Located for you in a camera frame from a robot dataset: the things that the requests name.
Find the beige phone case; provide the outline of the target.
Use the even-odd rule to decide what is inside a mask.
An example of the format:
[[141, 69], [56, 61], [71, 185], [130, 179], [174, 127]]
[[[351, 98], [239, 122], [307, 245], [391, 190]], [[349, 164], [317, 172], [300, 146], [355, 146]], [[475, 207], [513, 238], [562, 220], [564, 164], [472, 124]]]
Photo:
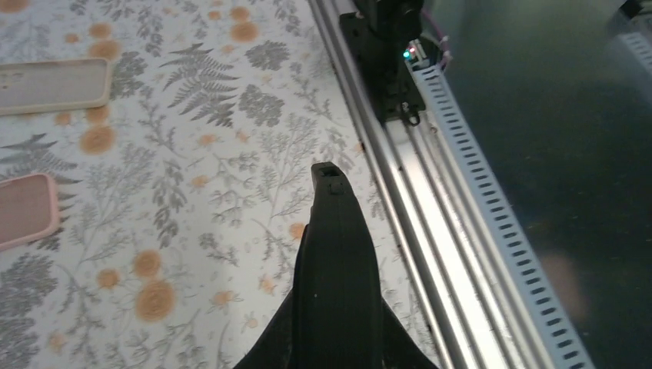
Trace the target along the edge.
[[3, 64], [1, 115], [106, 105], [111, 78], [112, 66], [104, 58]]

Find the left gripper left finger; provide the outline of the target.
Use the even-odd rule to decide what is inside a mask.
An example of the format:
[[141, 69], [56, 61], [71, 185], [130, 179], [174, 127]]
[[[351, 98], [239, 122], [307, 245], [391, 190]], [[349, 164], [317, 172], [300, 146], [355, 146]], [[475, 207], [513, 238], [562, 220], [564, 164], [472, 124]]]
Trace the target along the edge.
[[292, 368], [293, 291], [282, 301], [269, 324], [234, 369]]

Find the pink phone case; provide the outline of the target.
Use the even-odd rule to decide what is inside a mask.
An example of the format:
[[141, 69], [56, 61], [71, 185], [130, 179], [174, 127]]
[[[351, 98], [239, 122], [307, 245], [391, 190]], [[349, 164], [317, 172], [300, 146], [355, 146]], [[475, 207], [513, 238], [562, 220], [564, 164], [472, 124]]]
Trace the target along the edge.
[[60, 225], [57, 184], [34, 173], [1, 182], [1, 250], [43, 239]]

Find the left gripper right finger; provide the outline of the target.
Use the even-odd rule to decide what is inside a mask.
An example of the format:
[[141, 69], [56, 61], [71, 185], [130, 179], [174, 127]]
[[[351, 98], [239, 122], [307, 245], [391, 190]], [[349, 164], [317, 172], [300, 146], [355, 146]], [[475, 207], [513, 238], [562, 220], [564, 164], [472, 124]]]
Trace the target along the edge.
[[383, 301], [382, 363], [387, 369], [438, 369], [414, 343], [398, 317]]

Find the black phone case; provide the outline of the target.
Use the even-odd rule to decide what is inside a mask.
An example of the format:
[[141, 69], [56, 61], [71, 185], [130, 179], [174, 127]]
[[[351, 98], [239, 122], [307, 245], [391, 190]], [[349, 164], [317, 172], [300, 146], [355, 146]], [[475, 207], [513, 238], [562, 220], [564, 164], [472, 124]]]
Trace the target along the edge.
[[374, 245], [344, 172], [312, 165], [314, 200], [295, 265], [296, 368], [380, 368], [382, 298]]

